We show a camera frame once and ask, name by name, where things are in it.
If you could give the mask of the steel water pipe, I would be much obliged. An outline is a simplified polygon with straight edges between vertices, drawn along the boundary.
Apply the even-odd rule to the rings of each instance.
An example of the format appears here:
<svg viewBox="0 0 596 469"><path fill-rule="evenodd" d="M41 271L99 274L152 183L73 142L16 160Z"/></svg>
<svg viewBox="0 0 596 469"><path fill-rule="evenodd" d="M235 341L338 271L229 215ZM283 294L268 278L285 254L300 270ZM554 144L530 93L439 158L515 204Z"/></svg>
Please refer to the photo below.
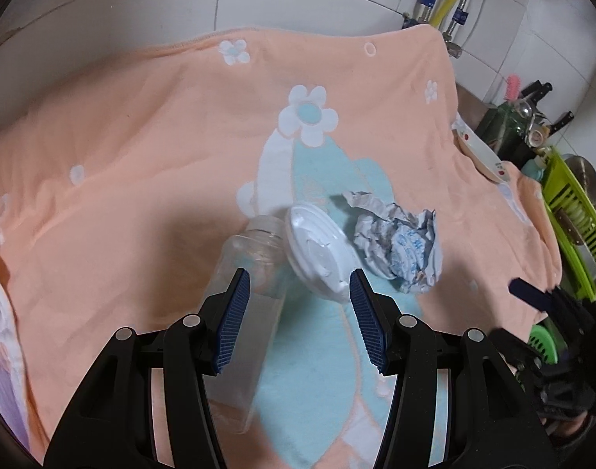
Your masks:
<svg viewBox="0 0 596 469"><path fill-rule="evenodd" d="M404 13L404 21L402 29L408 29L418 24L427 23L429 17L432 16L432 10L435 8L437 0L417 0L417 13Z"/></svg>
<svg viewBox="0 0 596 469"><path fill-rule="evenodd" d="M466 10L468 2L469 0L458 0L454 13L451 15L451 21L442 33L448 55L456 59L461 56L462 48L454 42L454 35L456 30L464 27L468 20L469 12Z"/></svg>

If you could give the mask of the stainless steel pot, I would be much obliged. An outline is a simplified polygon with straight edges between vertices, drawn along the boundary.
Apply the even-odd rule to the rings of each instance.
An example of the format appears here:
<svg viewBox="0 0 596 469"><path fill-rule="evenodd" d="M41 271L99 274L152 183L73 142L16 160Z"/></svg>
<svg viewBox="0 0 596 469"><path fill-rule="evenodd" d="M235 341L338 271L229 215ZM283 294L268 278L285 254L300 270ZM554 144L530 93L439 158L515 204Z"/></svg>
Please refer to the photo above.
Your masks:
<svg viewBox="0 0 596 469"><path fill-rule="evenodd" d="M596 171L584 157L569 155L565 163L581 184L591 203L596 206Z"/></svg>

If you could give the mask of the clear plastic cup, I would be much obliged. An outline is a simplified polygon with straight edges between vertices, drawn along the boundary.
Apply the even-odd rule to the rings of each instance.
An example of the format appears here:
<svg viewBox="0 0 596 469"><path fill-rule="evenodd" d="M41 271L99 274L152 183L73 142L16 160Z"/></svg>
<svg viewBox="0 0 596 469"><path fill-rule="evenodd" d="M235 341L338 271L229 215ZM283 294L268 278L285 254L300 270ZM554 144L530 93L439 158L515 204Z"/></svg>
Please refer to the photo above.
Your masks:
<svg viewBox="0 0 596 469"><path fill-rule="evenodd" d="M281 219L253 217L245 230L224 243L205 296L229 285L234 271L250 277L250 297L231 360L219 376L205 382L216 426L234 434L245 433L255 414L255 397L268 348L277 331L292 270L283 247Z"/></svg>

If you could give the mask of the green dish rack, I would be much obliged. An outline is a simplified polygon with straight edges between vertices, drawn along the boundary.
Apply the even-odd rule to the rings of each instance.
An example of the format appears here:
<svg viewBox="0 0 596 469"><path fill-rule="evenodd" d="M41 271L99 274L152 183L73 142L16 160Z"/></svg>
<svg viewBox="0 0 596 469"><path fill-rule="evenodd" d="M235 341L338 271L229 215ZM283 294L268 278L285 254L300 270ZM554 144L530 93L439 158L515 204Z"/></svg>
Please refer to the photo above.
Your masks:
<svg viewBox="0 0 596 469"><path fill-rule="evenodd" d="M578 300L596 300L596 208L557 150L546 155L542 198Z"/></svg>

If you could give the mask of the black handled knife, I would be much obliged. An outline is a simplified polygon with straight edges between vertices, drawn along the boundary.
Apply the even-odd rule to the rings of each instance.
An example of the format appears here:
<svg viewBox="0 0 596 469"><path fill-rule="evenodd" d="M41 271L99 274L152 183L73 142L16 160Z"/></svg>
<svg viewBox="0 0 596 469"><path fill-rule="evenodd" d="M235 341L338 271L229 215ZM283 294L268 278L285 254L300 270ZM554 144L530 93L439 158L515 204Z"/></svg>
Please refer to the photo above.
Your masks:
<svg viewBox="0 0 596 469"><path fill-rule="evenodd" d="M523 98L530 104L536 105L552 90L553 86L551 82L535 81L527 87L524 87L523 90L521 90L521 98Z"/></svg>
<svg viewBox="0 0 596 469"><path fill-rule="evenodd" d="M552 123L549 126L550 133L549 136L553 136L563 128L565 128L568 124L570 124L575 119L575 115L572 111L567 111L562 115L561 119L558 119L557 122Z"/></svg>

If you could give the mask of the green plastic trash basket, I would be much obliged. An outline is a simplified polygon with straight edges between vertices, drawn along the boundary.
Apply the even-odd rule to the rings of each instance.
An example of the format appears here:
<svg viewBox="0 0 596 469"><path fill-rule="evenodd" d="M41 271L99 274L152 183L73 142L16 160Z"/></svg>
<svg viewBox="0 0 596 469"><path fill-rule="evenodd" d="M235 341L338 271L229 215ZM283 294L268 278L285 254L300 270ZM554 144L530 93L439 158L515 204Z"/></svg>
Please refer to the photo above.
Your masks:
<svg viewBox="0 0 596 469"><path fill-rule="evenodd" d="M545 326L534 325L531 328L528 345L539 354L539 358L545 364L556 365L559 363L559 352L554 338Z"/></svg>

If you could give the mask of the white plastic cup lid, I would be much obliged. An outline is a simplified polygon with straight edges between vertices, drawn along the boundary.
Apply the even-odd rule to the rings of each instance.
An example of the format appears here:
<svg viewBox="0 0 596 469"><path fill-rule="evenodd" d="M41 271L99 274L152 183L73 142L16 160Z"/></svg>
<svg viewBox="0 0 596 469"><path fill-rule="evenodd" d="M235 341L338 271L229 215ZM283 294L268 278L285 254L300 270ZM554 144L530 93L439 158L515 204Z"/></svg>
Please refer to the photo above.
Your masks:
<svg viewBox="0 0 596 469"><path fill-rule="evenodd" d="M295 274L317 297L350 301L350 276L359 256L339 225L312 203L291 206L284 218L285 252Z"/></svg>

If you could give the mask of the pink brush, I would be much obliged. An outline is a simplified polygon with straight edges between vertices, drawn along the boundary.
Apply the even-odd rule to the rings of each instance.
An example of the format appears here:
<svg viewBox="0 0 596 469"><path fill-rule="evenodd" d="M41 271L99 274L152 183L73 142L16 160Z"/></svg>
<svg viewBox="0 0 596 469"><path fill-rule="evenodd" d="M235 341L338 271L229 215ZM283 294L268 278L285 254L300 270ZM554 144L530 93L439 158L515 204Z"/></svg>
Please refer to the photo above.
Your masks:
<svg viewBox="0 0 596 469"><path fill-rule="evenodd" d="M506 78L505 101L515 102L521 92L521 78L517 74L510 74Z"/></svg>

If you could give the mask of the dark green utensil jar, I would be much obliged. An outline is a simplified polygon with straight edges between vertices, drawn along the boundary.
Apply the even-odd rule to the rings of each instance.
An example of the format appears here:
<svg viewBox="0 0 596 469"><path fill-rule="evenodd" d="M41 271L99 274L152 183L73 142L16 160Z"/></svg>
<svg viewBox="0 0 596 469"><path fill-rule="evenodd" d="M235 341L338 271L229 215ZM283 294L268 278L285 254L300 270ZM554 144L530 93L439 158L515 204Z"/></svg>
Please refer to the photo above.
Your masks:
<svg viewBox="0 0 596 469"><path fill-rule="evenodd" d="M534 156L527 143L533 115L533 108L526 100L504 102L485 113L476 134L500 160L522 168Z"/></svg>

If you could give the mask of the lilac patterned cloth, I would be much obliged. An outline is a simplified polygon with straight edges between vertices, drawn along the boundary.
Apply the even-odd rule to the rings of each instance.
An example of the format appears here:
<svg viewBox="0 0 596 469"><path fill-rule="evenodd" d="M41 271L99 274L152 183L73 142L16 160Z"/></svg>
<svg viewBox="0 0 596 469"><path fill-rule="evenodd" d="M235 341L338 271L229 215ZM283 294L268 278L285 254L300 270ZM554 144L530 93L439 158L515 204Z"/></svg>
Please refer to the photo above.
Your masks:
<svg viewBox="0 0 596 469"><path fill-rule="evenodd" d="M24 357L13 309L0 279L0 415L21 445L30 449Z"/></svg>

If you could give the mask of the peach floral towel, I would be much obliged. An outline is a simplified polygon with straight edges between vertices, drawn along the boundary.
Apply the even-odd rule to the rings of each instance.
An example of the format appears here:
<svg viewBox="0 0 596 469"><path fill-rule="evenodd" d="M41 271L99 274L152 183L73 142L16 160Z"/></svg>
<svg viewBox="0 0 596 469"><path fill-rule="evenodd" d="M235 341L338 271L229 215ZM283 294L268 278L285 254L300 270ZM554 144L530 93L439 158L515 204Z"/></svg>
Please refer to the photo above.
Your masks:
<svg viewBox="0 0 596 469"><path fill-rule="evenodd" d="M497 185L456 145L438 31L368 37L237 30L102 64L0 128L0 279L24 357L29 452L120 326L194 311L223 243L296 202L352 231L344 193L437 213L443 270L400 307L440 331L539 313L512 278L557 285L539 184Z"/></svg>

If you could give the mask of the white ceramic dish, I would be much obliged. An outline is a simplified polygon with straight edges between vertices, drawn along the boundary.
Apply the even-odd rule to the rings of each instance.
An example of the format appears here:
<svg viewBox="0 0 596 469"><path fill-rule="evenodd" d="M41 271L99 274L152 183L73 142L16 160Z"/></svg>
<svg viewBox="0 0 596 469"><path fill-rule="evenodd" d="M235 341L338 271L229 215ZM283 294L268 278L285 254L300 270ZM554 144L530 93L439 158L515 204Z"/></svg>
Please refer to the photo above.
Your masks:
<svg viewBox="0 0 596 469"><path fill-rule="evenodd" d="M482 176L496 184L510 181L510 175L498 155L477 136L474 130L469 128L468 124L458 118L451 128L460 150L472 160L476 170Z"/></svg>

